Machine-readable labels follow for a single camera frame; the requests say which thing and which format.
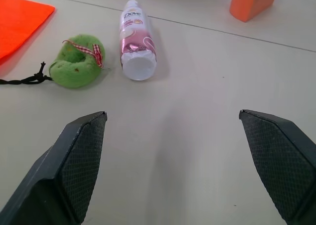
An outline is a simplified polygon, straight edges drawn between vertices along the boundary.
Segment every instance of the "sponge ring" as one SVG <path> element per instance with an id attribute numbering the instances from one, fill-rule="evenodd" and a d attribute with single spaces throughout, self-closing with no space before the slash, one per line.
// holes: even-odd
<path id="1" fill-rule="evenodd" d="M 77 45 L 93 50 L 93 44 L 99 45 L 103 59 L 105 49 L 102 43 L 94 36 L 78 35 L 69 38 Z M 80 88 L 93 82 L 101 73 L 95 58 L 75 48 L 71 43 L 65 42 L 57 58 L 49 67 L 49 74 L 55 83 L 66 88 Z"/>

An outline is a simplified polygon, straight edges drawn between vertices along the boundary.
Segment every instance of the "checkered ribbon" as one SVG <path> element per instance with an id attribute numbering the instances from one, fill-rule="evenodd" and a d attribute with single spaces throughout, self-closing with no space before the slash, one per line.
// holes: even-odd
<path id="1" fill-rule="evenodd" d="M 78 50 L 80 50 L 81 52 L 83 53 L 87 53 L 87 54 L 90 54 L 92 55 L 95 60 L 97 61 L 97 64 L 99 65 L 100 68 L 103 68 L 103 63 L 102 63 L 102 53 L 101 53 L 101 50 L 100 50 L 100 47 L 99 45 L 96 45 L 96 44 L 93 44 L 93 51 L 91 51 L 90 49 L 86 48 L 86 47 L 83 47 L 83 46 L 80 46 L 80 45 L 77 45 L 76 43 L 72 42 L 72 41 L 69 41 L 69 40 L 65 40 L 63 42 L 69 42 L 71 43 L 75 48 L 77 48 Z"/>

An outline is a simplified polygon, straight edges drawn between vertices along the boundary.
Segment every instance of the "orange fabric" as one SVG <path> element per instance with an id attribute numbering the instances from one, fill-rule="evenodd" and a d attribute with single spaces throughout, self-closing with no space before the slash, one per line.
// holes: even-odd
<path id="1" fill-rule="evenodd" d="M 29 0 L 0 0 L 0 59 L 17 50 L 54 10 Z"/>
<path id="2" fill-rule="evenodd" d="M 232 0 L 230 13 L 240 21 L 249 21 L 272 5 L 274 0 Z"/>

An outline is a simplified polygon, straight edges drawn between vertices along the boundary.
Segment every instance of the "pink bottle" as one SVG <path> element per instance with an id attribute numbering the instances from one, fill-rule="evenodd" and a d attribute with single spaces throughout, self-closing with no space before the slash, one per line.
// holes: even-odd
<path id="1" fill-rule="evenodd" d="M 120 59 L 130 79 L 150 78 L 156 69 L 156 51 L 148 17 L 135 0 L 127 2 L 120 17 Z"/>

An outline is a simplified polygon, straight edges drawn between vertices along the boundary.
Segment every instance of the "black string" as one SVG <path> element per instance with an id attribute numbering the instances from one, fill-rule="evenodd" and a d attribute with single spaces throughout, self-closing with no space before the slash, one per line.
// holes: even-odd
<path id="1" fill-rule="evenodd" d="M 0 79 L 0 85 L 6 85 L 6 84 L 11 84 L 11 85 L 20 85 L 20 84 L 28 84 L 28 85 L 33 85 L 33 84 L 40 84 L 44 82 L 45 80 L 50 80 L 53 81 L 52 78 L 48 76 L 44 76 L 43 74 L 43 69 L 44 69 L 45 63 L 41 63 L 40 70 L 38 73 L 35 73 L 34 76 L 22 79 L 22 80 L 12 80 L 12 81 L 6 81 Z"/>

